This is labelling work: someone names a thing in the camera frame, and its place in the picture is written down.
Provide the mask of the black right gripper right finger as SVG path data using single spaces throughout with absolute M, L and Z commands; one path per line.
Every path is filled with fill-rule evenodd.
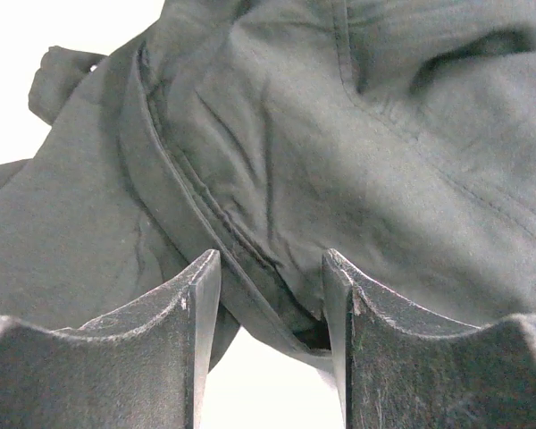
M 335 250 L 322 280 L 346 427 L 536 428 L 536 315 L 460 323 Z

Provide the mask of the black button shirt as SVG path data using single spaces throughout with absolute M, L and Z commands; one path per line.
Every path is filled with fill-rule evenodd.
M 0 165 L 0 315 L 78 327 L 214 248 L 239 327 L 329 354 L 330 248 L 470 324 L 536 313 L 536 1 L 168 1 L 53 47 Z

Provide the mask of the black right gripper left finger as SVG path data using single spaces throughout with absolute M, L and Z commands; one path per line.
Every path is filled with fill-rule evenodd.
M 0 316 L 0 428 L 196 428 L 221 289 L 208 250 L 80 328 Z

